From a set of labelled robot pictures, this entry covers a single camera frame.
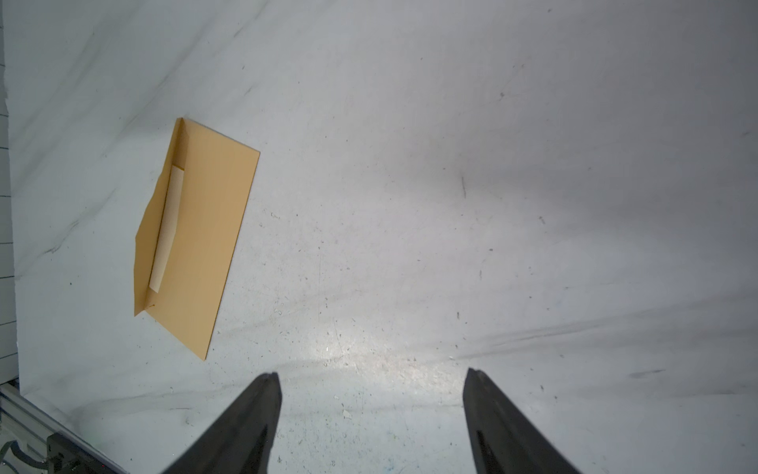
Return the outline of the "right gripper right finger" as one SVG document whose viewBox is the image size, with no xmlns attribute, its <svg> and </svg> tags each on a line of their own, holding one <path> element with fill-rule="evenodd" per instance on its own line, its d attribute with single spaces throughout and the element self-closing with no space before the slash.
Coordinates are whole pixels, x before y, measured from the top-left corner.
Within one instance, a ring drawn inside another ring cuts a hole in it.
<svg viewBox="0 0 758 474">
<path fill-rule="evenodd" d="M 477 472 L 578 474 L 487 373 L 467 371 L 463 407 Z"/>
</svg>

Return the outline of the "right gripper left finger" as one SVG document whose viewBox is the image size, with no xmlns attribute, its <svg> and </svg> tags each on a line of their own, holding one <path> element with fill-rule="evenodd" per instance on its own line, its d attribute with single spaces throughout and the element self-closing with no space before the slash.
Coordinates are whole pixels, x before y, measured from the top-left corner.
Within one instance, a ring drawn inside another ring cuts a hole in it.
<svg viewBox="0 0 758 474">
<path fill-rule="evenodd" d="M 166 471 L 266 473 L 281 405 L 278 374 L 259 375 Z"/>
</svg>

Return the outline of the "tan kraft envelope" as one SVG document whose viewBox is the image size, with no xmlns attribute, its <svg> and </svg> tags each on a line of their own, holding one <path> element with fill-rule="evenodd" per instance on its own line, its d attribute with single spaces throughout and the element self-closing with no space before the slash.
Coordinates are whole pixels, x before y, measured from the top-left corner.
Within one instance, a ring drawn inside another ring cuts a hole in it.
<svg viewBox="0 0 758 474">
<path fill-rule="evenodd" d="M 206 359 L 260 159 L 258 150 L 178 118 L 135 235 L 134 312 Z M 159 292 L 149 287 L 171 168 L 185 171 L 178 228 Z"/>
</svg>

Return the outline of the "peach lined letter paper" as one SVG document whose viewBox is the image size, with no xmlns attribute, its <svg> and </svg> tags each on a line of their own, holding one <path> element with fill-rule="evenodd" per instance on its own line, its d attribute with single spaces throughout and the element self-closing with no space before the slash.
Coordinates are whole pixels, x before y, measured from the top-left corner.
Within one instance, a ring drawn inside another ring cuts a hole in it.
<svg viewBox="0 0 758 474">
<path fill-rule="evenodd" d="M 185 171 L 177 166 L 171 168 L 166 201 L 157 239 L 156 252 L 149 287 L 159 292 L 168 266 L 172 246 L 176 236 L 181 206 Z"/>
</svg>

